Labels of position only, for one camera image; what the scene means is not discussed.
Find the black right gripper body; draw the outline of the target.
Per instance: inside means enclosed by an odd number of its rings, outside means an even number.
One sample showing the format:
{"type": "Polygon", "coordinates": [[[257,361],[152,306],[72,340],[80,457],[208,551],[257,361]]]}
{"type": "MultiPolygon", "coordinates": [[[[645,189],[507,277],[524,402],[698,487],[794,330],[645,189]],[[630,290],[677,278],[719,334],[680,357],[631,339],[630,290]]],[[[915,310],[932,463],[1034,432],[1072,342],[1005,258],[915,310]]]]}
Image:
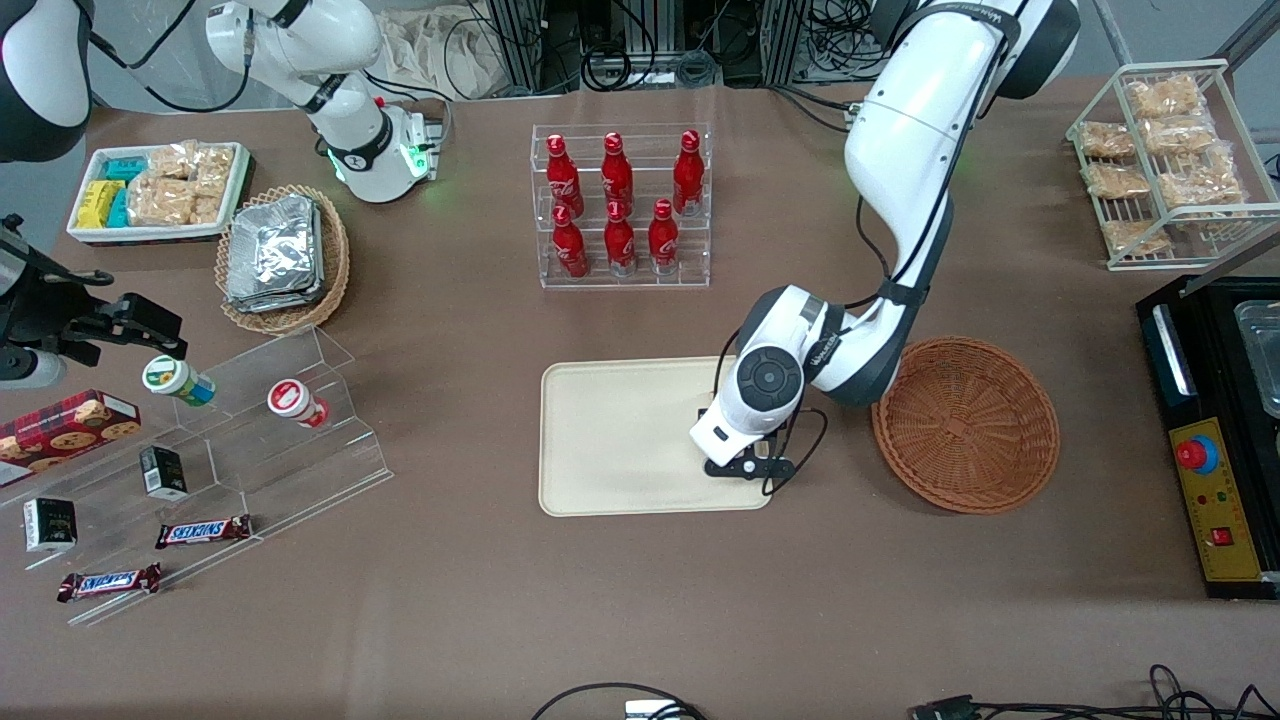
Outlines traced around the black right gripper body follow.
{"type": "Polygon", "coordinates": [[[3,218],[1,386],[38,389],[61,382],[68,359],[58,337],[83,318],[95,318],[104,301],[90,287],[104,287],[106,273],[74,273],[26,242],[23,218],[3,218]]]}

